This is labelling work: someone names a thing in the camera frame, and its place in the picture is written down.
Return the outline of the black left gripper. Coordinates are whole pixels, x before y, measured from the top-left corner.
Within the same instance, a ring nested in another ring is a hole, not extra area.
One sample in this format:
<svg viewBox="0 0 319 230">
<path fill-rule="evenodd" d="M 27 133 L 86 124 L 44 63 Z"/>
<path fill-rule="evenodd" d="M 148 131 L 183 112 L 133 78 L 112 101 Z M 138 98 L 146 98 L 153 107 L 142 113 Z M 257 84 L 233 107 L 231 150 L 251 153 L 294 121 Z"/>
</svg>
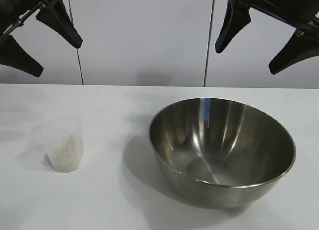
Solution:
<svg viewBox="0 0 319 230">
<path fill-rule="evenodd" d="M 63 0 L 0 0 L 0 64 L 39 77 L 44 68 L 10 35 L 40 10 L 36 19 L 79 49 L 83 39 L 75 29 Z"/>
</svg>

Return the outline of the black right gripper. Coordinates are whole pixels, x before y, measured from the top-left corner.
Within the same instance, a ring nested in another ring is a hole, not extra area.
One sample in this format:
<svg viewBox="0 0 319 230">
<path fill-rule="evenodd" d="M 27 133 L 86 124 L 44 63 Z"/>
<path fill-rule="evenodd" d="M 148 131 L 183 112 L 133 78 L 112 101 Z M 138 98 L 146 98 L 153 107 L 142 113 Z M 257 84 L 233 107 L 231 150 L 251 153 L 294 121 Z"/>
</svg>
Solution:
<svg viewBox="0 0 319 230">
<path fill-rule="evenodd" d="M 319 0 L 228 0 L 224 22 L 215 42 L 221 53 L 231 40 L 251 22 L 254 8 L 295 28 L 285 46 L 271 60 L 272 75 L 303 60 L 319 55 Z"/>
</svg>

